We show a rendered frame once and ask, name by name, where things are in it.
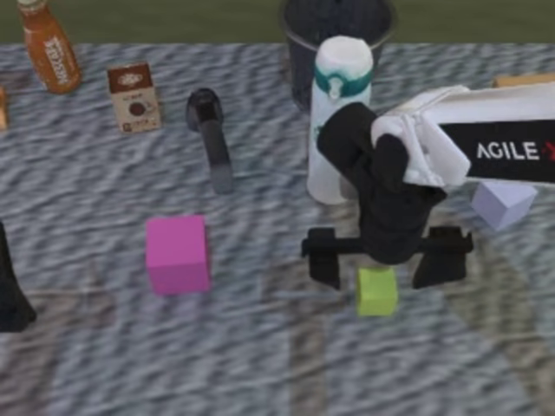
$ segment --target white cylinder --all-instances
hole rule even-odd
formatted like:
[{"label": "white cylinder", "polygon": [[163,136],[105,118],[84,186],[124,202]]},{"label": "white cylinder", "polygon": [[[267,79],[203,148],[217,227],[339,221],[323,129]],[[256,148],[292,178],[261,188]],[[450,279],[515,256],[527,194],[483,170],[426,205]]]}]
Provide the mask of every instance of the white cylinder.
[{"label": "white cylinder", "polygon": [[337,205],[356,197],[356,191],[317,150],[317,137],[325,122],[352,102],[370,104],[374,60],[362,39],[335,36],[317,52],[310,109],[309,174],[307,188],[318,202]]}]

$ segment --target black container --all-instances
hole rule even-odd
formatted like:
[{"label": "black container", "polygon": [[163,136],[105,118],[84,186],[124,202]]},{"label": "black container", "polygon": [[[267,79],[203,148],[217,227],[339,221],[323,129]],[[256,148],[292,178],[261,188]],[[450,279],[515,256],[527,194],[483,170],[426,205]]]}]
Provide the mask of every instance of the black container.
[{"label": "black container", "polygon": [[323,41],[339,35],[364,39],[376,69],[396,22],[389,0],[282,0],[279,23],[289,45],[293,100],[310,110],[314,62]]}]

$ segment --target brown box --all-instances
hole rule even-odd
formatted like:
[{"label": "brown box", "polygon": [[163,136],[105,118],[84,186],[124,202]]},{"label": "brown box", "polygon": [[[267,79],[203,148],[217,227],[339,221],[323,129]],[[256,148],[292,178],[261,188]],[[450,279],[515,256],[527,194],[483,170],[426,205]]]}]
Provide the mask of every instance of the brown box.
[{"label": "brown box", "polygon": [[108,85],[122,132],[145,132],[161,126],[160,106],[147,63],[109,68]]},{"label": "brown box", "polygon": [[493,80],[493,87],[516,87],[518,85],[541,84],[544,82],[555,82],[555,74],[496,76]]},{"label": "brown box", "polygon": [[8,128],[8,96],[5,90],[0,87],[0,130]]}]

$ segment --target small carton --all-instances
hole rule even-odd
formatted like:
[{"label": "small carton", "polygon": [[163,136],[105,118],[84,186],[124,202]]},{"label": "small carton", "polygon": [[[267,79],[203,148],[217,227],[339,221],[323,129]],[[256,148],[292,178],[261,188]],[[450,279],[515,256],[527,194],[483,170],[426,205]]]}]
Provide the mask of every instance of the small carton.
[{"label": "small carton", "polygon": [[0,87],[0,131],[8,128],[8,97],[2,87]]},{"label": "small carton", "polygon": [[496,76],[493,80],[493,87],[517,87],[518,85],[542,84],[544,82],[555,82],[555,74]]},{"label": "small carton", "polygon": [[108,85],[122,132],[145,132],[161,126],[160,106],[147,63],[110,68]]}]

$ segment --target gray carpet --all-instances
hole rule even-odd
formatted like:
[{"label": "gray carpet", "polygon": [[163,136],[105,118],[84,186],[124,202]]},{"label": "gray carpet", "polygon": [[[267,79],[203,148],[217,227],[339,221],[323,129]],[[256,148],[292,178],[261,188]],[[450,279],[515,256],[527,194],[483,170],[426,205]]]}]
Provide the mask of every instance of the gray carpet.
[{"label": "gray carpet", "polygon": [[[281,45],[82,45],[86,81],[54,96],[23,47],[0,47],[10,130],[0,133],[0,216],[40,318],[0,335],[2,416],[555,415],[555,195],[493,233],[454,192],[433,224],[472,230],[464,283],[413,291],[356,316],[343,262],[337,295],[309,282],[299,244],[314,225],[356,232],[356,208],[305,191],[307,119],[291,102]],[[548,45],[391,45],[376,109],[425,88],[555,71]],[[107,66],[147,60],[163,129],[122,136]],[[186,97],[214,88],[236,191],[216,197]],[[144,267],[145,222],[206,215],[213,290],[159,298]],[[80,289],[100,288],[85,295]]]}]

